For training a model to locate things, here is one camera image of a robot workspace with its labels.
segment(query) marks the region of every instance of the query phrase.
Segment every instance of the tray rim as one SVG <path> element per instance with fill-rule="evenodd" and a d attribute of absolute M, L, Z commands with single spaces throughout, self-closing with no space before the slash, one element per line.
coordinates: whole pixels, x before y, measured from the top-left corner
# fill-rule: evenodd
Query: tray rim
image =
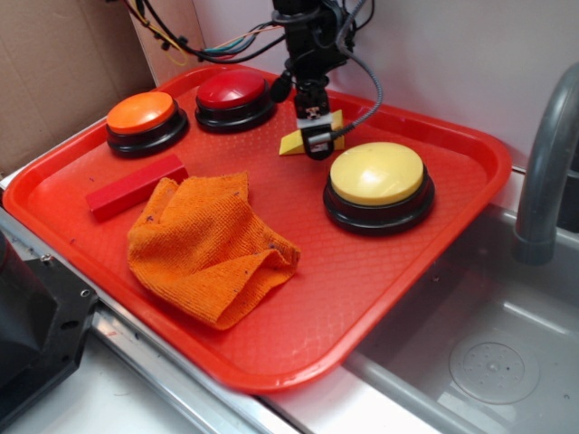
<path fill-rule="evenodd" d="M 172 93 L 172 91 L 175 92 L 176 89 L 183 86 L 183 83 L 190 80 L 199 80 L 197 82 L 198 85 L 200 82 L 206 80 L 206 78 L 211 77 L 215 73 L 236 68 L 255 70 L 254 68 L 241 65 L 228 67 L 216 65 L 202 66 L 184 72 L 154 90 L 162 90 Z M 255 71 L 261 72 L 267 80 L 275 79 L 273 74 L 260 70 Z M 359 97 L 354 97 L 333 90 L 329 90 L 328 93 L 330 94 L 331 99 L 339 100 L 348 107 L 364 109 L 371 107 L 372 105 L 371 101 Z M 383 294 L 376 300 L 376 302 L 364 312 L 357 322 L 345 331 L 329 351 L 323 354 L 314 363 L 303 368 L 297 368 L 292 372 L 285 372 L 283 373 L 283 378 L 280 377 L 280 374 L 254 374 L 240 370 L 232 371 L 226 369 L 227 366 L 231 366 L 227 360 L 223 360 L 223 358 L 219 357 L 217 352 L 205 347 L 201 342 L 196 341 L 197 346 L 200 347 L 199 349 L 202 351 L 195 355 L 194 360 L 191 360 L 189 355 L 184 355 L 193 363 L 199 364 L 202 369 L 205 369 L 218 381 L 244 392 L 265 393 L 294 388 L 298 385 L 308 383 L 324 373 L 329 373 L 332 368 L 345 360 L 349 352 L 367 333 L 369 333 L 375 324 L 377 324 L 377 322 L 387 314 L 388 310 L 398 301 L 398 299 L 400 299 L 400 297 L 403 296 L 403 294 L 405 294 L 417 278 L 427 270 L 430 266 L 430 260 L 425 261 L 424 258 L 437 258 L 440 256 L 440 254 L 442 254 L 446 248 L 456 238 L 458 238 L 461 232 L 466 229 L 472 220 L 482 212 L 492 197 L 508 180 L 512 170 L 511 157 L 504 145 L 495 137 L 469 127 L 463 127 L 437 118 L 413 113 L 402 108 L 383 105 L 380 108 L 380 112 L 385 113 L 387 116 L 403 118 L 404 120 L 428 126 L 436 129 L 439 134 L 445 134 L 446 131 L 453 135 L 459 134 L 465 140 L 473 140 L 485 144 L 485 149 L 474 147 L 470 150 L 470 154 L 460 152 L 462 155 L 469 156 L 477 162 L 479 162 L 477 158 L 481 158 L 482 154 L 484 154 L 484 157 L 486 158 L 494 159 L 494 161 L 489 165 L 479 164 L 484 168 L 488 177 L 485 187 L 479 192 L 474 201 L 471 201 L 467 206 L 465 206 L 465 208 L 455 216 L 449 225 L 446 226 L 443 231 L 438 233 L 434 240 L 420 253 L 420 255 L 416 257 L 415 261 L 393 281 L 390 287 L 384 287 Z M 372 118 L 370 118 L 369 123 L 370 125 L 373 125 Z M 73 266 L 79 269 L 81 269 L 81 267 L 86 268 L 87 265 L 90 266 L 90 261 L 84 258 L 83 255 L 74 255 L 74 251 L 71 251 L 71 254 L 69 255 L 63 254 L 64 251 L 70 250 L 67 249 L 67 241 L 59 238 L 58 234 L 51 231 L 51 229 L 42 222 L 42 219 L 37 218 L 33 213 L 21 206 L 19 198 L 26 197 L 26 195 L 33 191 L 46 177 L 55 174 L 75 158 L 83 156 L 94 147 L 101 145 L 105 141 L 105 124 L 106 119 L 104 118 L 81 131 L 78 135 L 63 142 L 60 146 L 55 147 L 52 151 L 49 151 L 45 155 L 40 156 L 38 159 L 31 162 L 8 185 L 3 197 L 4 206 L 9 213 L 24 224 L 29 230 L 41 237 L 48 245 L 54 248 L 55 251 L 59 252 L 63 257 L 70 261 Z M 90 278 L 100 285 L 99 278 Z M 113 295 L 108 291 L 105 292 L 128 309 L 123 301 L 116 297 L 116 294 Z M 137 305 L 139 304 L 147 306 L 142 300 L 138 299 Z M 134 307 L 129 311 L 135 315 Z M 155 316 L 158 315 L 157 312 L 154 312 L 154 315 L 151 316 L 150 311 L 147 314 L 151 317 L 151 321 L 155 321 Z M 162 316 L 158 316 L 157 319 L 166 323 L 166 320 Z M 166 329 L 165 333 L 160 335 L 162 335 L 163 339 L 167 340 L 174 348 L 175 346 L 173 343 L 178 342 L 181 336 L 191 338 L 191 335 L 185 333 L 182 329 L 172 327 L 170 324 L 169 326 L 168 329 L 170 330 Z M 167 334 L 170 334 L 172 338 L 167 339 Z M 222 361 L 223 366 L 215 368 L 214 361 L 217 359 Z"/>

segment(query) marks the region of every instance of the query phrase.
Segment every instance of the yellow button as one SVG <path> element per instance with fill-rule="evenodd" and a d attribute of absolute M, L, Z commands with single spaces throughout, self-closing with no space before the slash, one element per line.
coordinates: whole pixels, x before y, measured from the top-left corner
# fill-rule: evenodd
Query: yellow button
<path fill-rule="evenodd" d="M 171 118 L 174 110 L 173 97 L 165 92 L 139 93 L 113 107 L 107 125 L 117 134 L 142 133 Z"/>
<path fill-rule="evenodd" d="M 330 169 L 336 193 L 358 205 L 382 206 L 411 196 L 422 183 L 422 159 L 411 148 L 376 142 L 355 146 Z"/>

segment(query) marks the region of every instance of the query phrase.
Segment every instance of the black machine part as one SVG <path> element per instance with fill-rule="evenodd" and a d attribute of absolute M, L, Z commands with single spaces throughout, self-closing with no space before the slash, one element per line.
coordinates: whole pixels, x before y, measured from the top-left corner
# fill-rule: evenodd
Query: black machine part
<path fill-rule="evenodd" d="M 347 12 L 333 0 L 273 0 L 271 20 L 284 28 L 289 58 L 285 71 L 271 86 L 271 99 L 285 100 L 295 79 L 294 105 L 306 154 L 322 160 L 334 151 L 333 140 L 310 142 L 331 132 L 330 106 L 326 93 L 326 74 L 347 62 L 336 40 L 347 19 Z M 346 35 L 352 51 L 354 30 Z"/>
<path fill-rule="evenodd" d="M 22 261 L 0 232 L 0 431 L 79 368 L 97 299 L 57 259 Z"/>

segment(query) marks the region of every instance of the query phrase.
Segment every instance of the red button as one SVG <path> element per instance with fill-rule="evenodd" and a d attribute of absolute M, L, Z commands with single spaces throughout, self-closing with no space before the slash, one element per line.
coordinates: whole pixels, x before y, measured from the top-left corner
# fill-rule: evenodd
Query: red button
<path fill-rule="evenodd" d="M 227 71 L 199 86 L 197 98 L 207 109 L 232 109 L 257 99 L 265 79 L 255 71 Z"/>

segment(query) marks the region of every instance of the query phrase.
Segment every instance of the orange tray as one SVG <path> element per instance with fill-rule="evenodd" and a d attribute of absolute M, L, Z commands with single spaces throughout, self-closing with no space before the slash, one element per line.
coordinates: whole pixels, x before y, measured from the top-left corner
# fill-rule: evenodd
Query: orange tray
<path fill-rule="evenodd" d="M 216 135 L 198 128 L 197 87 L 233 68 L 241 67 L 195 69 L 159 88 L 173 95 L 191 120 L 186 137 L 167 151 L 136 160 L 115 157 L 105 142 L 103 120 L 25 168 L 10 183 L 4 204 L 215 379 L 245 392 L 265 393 L 310 382 L 341 363 L 503 186 L 511 160 L 493 137 L 382 106 L 346 137 L 346 147 L 394 141 L 414 149 L 436 185 L 434 207 L 423 223 L 398 235 L 348 233 L 328 219 L 322 203 L 333 158 L 317 162 L 304 155 L 278 156 L 281 138 L 296 129 L 291 102 L 279 105 L 267 124 L 248 132 Z M 330 100 L 346 120 L 372 105 L 335 92 Z M 177 155 L 190 175 L 248 171 L 253 210 L 301 248 L 297 274 L 229 331 L 214 331 L 169 306 L 129 271 L 127 233 L 144 203 L 98 223 L 85 201 L 87 193 L 169 154 Z"/>

